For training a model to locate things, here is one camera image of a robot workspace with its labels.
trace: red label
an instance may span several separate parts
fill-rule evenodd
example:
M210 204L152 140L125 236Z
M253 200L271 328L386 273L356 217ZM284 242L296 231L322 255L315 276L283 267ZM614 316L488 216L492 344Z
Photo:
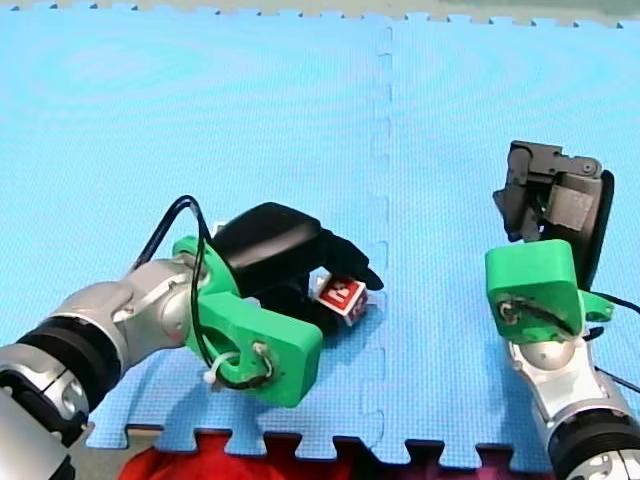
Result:
M331 277L318 295L318 300L346 310L349 303L362 290L362 284L353 280Z

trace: floor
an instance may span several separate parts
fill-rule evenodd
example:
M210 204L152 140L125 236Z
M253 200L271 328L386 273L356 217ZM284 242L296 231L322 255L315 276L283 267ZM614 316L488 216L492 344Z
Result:
M30 0L0 0L0 4L28 8ZM60 0L60 7L73 0ZM108 7L110 0L98 0L101 7ZM444 19L447 14L471 15L474 21L483 22L489 16L511 16L519 22L532 17L553 17L561 24L575 19L591 19L605 25L615 25L619 19L640 19L640 2L637 0L140 0L140 9L158 4L171 4L177 8L191 9L197 6L215 6L223 12L236 8L260 8L265 14L281 8L296 8L313 15L323 10L341 10L346 16L355 17L363 12L377 12L394 18L402 18L406 12L431 13L433 18ZM123 451L93 450L79 441L72 449L74 465L79 480L116 479L122 465L136 453L148 448L155 435L149 432L130 432L130 448Z

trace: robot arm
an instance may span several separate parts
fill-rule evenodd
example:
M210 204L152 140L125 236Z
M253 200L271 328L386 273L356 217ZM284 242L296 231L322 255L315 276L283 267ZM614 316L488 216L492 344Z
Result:
M194 205L190 197L174 205L185 199ZM172 258L151 260L167 229L161 222L156 232L164 232L123 279L74 293L0 348L0 478L73 479L67 448L89 414L130 368L159 350L186 345L203 358L233 351L235 362L216 365L220 379L276 405L297 404L316 377L323 337L316 325L327 323L327 310L308 297L309 273L324 266L372 290L383 286L351 242L282 205L245 212L207 239L203 252L187 237ZM197 271L198 325L191 308ZM283 294L287 302L278 301ZM243 300L250 296L271 310Z
M494 194L509 240L487 253L487 293L507 355L533 396L533 418L558 480L640 479L640 426L594 366L586 321L613 304L589 292L613 175L556 146L513 142Z

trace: screw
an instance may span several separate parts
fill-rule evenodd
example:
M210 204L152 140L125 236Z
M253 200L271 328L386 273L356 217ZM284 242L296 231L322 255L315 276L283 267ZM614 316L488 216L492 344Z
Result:
M83 395L82 387L80 386L77 380L72 380L71 383L69 384L69 388L73 390L73 393L75 393L79 397L82 397Z
M515 325L519 320L519 316L513 313L513 306L509 302L500 304L500 316L505 325Z
M76 406L75 404L69 399L69 397L67 397L66 395L62 397L62 403L64 404L64 406L67 408L67 410L69 410L71 412L71 414L76 413Z

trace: silver metal joint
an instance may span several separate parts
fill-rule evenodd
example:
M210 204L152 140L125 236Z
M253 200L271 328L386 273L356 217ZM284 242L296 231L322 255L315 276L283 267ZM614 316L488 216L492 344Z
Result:
M533 418L545 447L555 430L580 412L606 409L632 416L613 382L594 369L589 344L581 337L508 343L508 351L512 367L533 393Z
M80 319L113 343L122 377L157 350L184 346L191 328L193 257L153 260L119 282L96 283L67 298L50 317ZM203 278L208 273L203 268Z

